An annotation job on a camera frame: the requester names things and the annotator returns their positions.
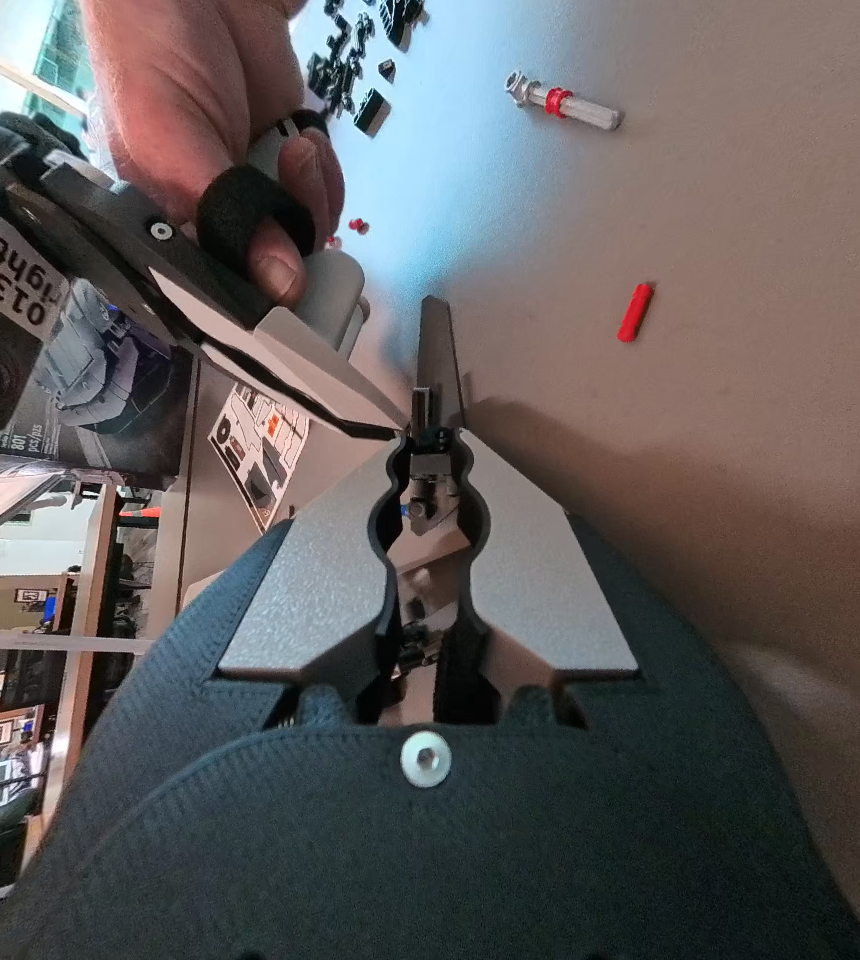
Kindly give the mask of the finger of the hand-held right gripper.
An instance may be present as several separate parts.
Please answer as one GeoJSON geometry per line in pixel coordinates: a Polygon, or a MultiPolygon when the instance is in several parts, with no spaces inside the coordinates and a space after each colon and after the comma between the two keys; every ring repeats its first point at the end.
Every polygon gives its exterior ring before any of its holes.
{"type": "Polygon", "coordinates": [[[223,349],[214,342],[203,342],[198,347],[201,358],[229,378],[349,438],[389,441],[402,435],[400,426],[340,418],[320,401],[286,383],[265,366],[234,348],[223,349]]]}
{"type": "Polygon", "coordinates": [[[290,309],[273,307],[255,329],[246,330],[224,309],[204,301],[178,281],[159,270],[150,274],[162,294],[198,334],[197,347],[213,342],[224,350],[235,349],[321,402],[341,419],[400,426],[402,433],[407,428],[409,415],[290,309]]]}

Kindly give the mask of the dark lego set box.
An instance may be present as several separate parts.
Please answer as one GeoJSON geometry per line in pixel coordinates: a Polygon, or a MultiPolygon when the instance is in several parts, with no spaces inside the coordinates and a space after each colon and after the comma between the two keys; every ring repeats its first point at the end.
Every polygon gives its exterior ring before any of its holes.
{"type": "Polygon", "coordinates": [[[164,490],[181,465],[193,371],[186,349],[76,280],[31,366],[0,350],[0,457],[164,490]]]}

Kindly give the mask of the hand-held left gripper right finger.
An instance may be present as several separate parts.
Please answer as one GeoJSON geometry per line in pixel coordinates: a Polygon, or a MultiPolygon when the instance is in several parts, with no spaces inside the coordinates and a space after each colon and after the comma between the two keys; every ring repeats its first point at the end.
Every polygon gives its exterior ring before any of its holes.
{"type": "Polygon", "coordinates": [[[469,541],[436,667],[436,720],[493,723],[521,690],[635,679],[639,665],[566,510],[466,429],[451,447],[469,541]]]}

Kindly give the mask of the pile of black lego pieces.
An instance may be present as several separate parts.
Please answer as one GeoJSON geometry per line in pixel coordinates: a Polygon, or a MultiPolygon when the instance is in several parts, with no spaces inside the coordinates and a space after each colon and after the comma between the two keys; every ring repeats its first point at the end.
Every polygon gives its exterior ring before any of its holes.
{"type": "Polygon", "coordinates": [[[426,20],[422,1],[322,2],[327,35],[306,62],[306,85],[324,119],[347,117],[374,137],[390,110],[384,88],[397,73],[413,29],[426,20]]]}

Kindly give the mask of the white lego axle red bush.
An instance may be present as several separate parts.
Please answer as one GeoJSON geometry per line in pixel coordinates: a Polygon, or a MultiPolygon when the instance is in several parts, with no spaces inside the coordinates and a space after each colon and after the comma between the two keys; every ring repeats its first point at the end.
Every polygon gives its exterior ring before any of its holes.
{"type": "Polygon", "coordinates": [[[508,74],[505,90],[520,108],[539,109],[551,117],[578,121],[602,132],[614,132],[624,119],[619,110],[588,101],[565,87],[547,87],[519,70],[508,74]]]}

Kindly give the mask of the long red lego pin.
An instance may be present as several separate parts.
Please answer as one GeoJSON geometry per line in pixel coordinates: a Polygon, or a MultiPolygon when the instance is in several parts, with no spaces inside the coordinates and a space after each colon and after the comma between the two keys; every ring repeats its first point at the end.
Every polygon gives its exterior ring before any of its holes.
{"type": "Polygon", "coordinates": [[[654,292],[654,286],[651,283],[640,283],[636,285],[617,332],[619,342],[632,343],[636,340],[652,302],[654,292]]]}

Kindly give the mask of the wooden shelf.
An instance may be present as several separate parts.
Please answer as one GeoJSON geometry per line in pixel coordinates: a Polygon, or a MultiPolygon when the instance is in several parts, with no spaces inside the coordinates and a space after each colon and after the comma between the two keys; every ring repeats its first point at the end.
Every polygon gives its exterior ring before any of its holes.
{"type": "Polygon", "coordinates": [[[107,577],[114,556],[117,520],[117,487],[105,486],[93,510],[85,539],[72,629],[58,635],[68,649],[63,684],[56,714],[53,757],[63,758],[71,772],[86,739],[86,717],[95,655],[107,652],[109,638],[100,636],[100,621],[107,577]]]}

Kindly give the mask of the grey lego blade assembly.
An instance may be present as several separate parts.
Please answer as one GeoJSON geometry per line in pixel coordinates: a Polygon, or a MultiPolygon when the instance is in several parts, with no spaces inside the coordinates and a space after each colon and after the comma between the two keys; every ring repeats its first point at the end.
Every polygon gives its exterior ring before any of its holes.
{"type": "Polygon", "coordinates": [[[451,310],[442,299],[426,296],[412,390],[410,480],[401,496],[403,532],[390,552],[403,624],[392,674],[398,683],[436,664],[456,622],[460,566],[469,545],[458,524],[460,494],[451,455],[464,424],[451,310]]]}

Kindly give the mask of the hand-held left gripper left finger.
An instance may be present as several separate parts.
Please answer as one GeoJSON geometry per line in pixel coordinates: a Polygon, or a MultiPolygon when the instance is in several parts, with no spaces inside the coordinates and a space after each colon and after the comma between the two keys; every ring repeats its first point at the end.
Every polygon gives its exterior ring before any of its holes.
{"type": "Polygon", "coordinates": [[[402,532],[408,438],[383,444],[283,525],[282,539],[219,662],[220,677],[328,686],[377,722],[403,642],[388,548],[402,532]]]}

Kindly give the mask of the person's right hand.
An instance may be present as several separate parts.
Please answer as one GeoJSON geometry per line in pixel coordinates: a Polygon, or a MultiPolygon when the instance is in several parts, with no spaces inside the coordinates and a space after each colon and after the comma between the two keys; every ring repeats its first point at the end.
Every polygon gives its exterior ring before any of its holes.
{"type": "Polygon", "coordinates": [[[116,170],[179,225],[304,103],[304,1],[81,2],[116,170]]]}

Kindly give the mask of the lego sticker sheet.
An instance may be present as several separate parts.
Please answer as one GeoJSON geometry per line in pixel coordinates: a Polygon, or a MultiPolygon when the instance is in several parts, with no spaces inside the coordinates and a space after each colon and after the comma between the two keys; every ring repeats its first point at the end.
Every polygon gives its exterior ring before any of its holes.
{"type": "Polygon", "coordinates": [[[276,518],[310,429],[306,415],[238,383],[209,432],[210,447],[262,534],[276,518]]]}

